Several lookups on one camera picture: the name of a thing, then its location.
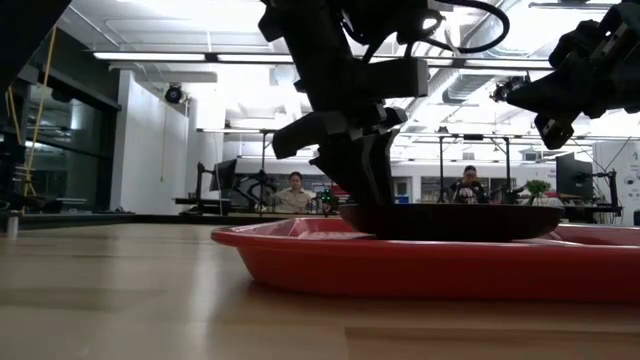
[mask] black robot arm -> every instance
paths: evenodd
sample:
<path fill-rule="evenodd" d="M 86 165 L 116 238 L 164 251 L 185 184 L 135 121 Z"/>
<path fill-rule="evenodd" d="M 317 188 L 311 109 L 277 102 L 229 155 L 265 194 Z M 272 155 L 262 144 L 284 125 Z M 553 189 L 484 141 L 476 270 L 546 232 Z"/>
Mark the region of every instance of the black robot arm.
<path fill-rule="evenodd" d="M 549 149 L 573 135 L 584 113 L 595 119 L 607 110 L 640 111 L 640 1 L 612 6 L 600 22 L 581 22 L 563 35 L 549 56 L 556 70 L 513 90 L 507 102 L 537 113 L 535 125 Z"/>
<path fill-rule="evenodd" d="M 263 0 L 260 29 L 268 41 L 284 38 L 298 70 L 296 88 L 307 94 L 313 112 L 278 130 L 273 149 L 281 159 L 318 144 L 312 160 L 360 204 L 394 201 L 389 149 L 407 121 L 401 109 L 384 99 L 427 95 L 427 63 L 412 58 L 413 44 L 430 39 L 443 20 L 426 0 Z M 491 43 L 464 52 L 484 51 L 506 36 L 509 20 L 497 8 L 474 0 L 440 0 L 476 7 L 503 21 L 503 34 Z M 435 25 L 424 29 L 426 19 Z M 355 57 L 345 36 L 368 50 Z M 391 34 L 409 49 L 405 57 L 370 63 Z"/>

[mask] person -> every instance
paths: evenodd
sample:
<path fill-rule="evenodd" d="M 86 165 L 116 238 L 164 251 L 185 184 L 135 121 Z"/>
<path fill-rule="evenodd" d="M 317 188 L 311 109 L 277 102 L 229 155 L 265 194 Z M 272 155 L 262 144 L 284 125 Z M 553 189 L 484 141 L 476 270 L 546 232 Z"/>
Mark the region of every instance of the person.
<path fill-rule="evenodd" d="M 311 195 L 302 188 L 302 174 L 294 171 L 289 175 L 289 188 L 274 194 L 276 212 L 301 214 L 306 212 Z"/>
<path fill-rule="evenodd" d="M 478 181 L 478 171 L 475 166 L 465 167 L 462 175 L 462 179 L 453 183 L 449 188 L 452 202 L 458 204 L 487 203 L 487 196 L 482 184 Z"/>

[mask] red tray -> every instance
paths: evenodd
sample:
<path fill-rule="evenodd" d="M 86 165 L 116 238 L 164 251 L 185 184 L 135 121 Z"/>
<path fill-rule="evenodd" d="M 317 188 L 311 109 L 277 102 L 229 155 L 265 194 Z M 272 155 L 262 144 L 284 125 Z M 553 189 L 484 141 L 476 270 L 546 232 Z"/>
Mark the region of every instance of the red tray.
<path fill-rule="evenodd" d="M 212 238 L 237 247 L 256 281 L 298 292 L 640 303 L 640 229 L 555 233 L 510 244 L 383 241 L 341 219 L 291 219 Z"/>

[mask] dark bowl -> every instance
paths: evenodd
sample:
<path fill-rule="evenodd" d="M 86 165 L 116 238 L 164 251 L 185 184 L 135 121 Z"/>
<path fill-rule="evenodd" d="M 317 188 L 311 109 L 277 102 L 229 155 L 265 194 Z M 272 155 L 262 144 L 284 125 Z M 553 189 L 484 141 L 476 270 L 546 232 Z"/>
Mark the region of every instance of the dark bowl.
<path fill-rule="evenodd" d="M 564 210 L 518 205 L 343 205 L 340 216 L 356 230 L 385 240 L 509 242 L 545 235 Z"/>

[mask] desk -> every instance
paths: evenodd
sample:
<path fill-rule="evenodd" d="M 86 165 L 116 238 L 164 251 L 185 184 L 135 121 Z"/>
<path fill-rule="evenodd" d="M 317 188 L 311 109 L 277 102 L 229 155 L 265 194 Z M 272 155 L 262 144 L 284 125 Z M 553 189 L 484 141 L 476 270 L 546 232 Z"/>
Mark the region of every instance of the desk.
<path fill-rule="evenodd" d="M 252 283 L 211 229 L 123 224 L 0 239 L 0 358 L 640 359 L 638 307 L 280 292 Z"/>
<path fill-rule="evenodd" d="M 593 215 L 597 213 L 617 213 L 622 207 L 595 206 L 595 205 L 564 205 L 563 218 L 584 221 L 587 224 L 595 224 Z"/>
<path fill-rule="evenodd" d="M 278 219 L 295 219 L 295 218 L 339 218 L 340 215 L 324 215 L 324 214 L 285 214 L 285 213 L 229 213 L 229 216 L 237 217 L 264 217 L 264 218 L 278 218 Z"/>

